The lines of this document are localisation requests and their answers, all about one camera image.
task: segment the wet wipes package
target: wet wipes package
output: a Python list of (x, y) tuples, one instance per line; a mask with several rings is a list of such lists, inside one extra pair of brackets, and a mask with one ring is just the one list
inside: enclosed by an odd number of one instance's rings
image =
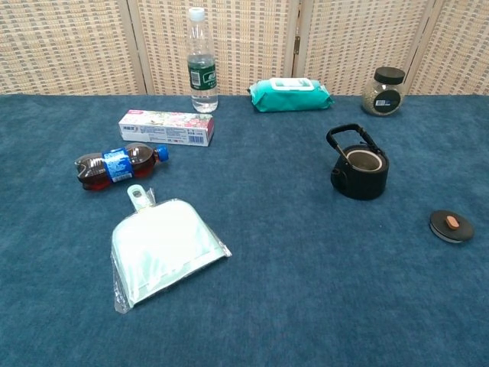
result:
[(205, 113), (158, 112), (130, 109), (119, 121), (126, 141), (209, 146), (214, 119)]
[(260, 112), (327, 109), (333, 103), (325, 86), (307, 78), (272, 78), (250, 86), (251, 103)]

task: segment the plastic bag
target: plastic bag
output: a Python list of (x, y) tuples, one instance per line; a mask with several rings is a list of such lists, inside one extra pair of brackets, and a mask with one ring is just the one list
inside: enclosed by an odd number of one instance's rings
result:
[(307, 78), (272, 78), (250, 86), (251, 103), (260, 112), (327, 109), (333, 104), (325, 86)]
[(155, 203), (153, 190), (128, 188), (136, 213), (112, 232), (115, 309), (134, 305), (231, 252), (185, 201)]

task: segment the woven screen panel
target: woven screen panel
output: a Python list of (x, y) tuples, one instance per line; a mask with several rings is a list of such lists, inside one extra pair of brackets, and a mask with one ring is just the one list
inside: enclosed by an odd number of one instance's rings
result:
[(331, 94), (361, 94), (377, 67), (404, 68), (425, 7), (426, 0), (315, 0), (304, 76)]
[(0, 93), (144, 93), (116, 1), (0, 2), (0, 67)]
[(220, 94), (247, 94), (282, 76), (289, 2), (282, 0), (138, 0), (156, 94), (190, 94), (186, 65), (188, 9), (206, 9)]
[(410, 92), (489, 94), (488, 0), (445, 0)]

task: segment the black lid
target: black lid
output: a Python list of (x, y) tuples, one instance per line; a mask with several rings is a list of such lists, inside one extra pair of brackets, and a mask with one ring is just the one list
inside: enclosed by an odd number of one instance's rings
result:
[(378, 67), (375, 70), (374, 79), (379, 83), (397, 85), (404, 81), (404, 73), (401, 69), (396, 67)]
[[(455, 222), (450, 222), (447, 219), (449, 217)], [(466, 218), (448, 210), (436, 210), (433, 212), (429, 218), (429, 226), (433, 233), (447, 242), (460, 243), (468, 241), (474, 235), (474, 228)]]

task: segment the blue label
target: blue label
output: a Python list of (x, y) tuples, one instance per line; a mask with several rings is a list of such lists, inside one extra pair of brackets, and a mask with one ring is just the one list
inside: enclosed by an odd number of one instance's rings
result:
[(134, 176), (128, 151), (125, 148), (113, 149), (102, 153), (105, 172), (112, 182), (119, 182)]

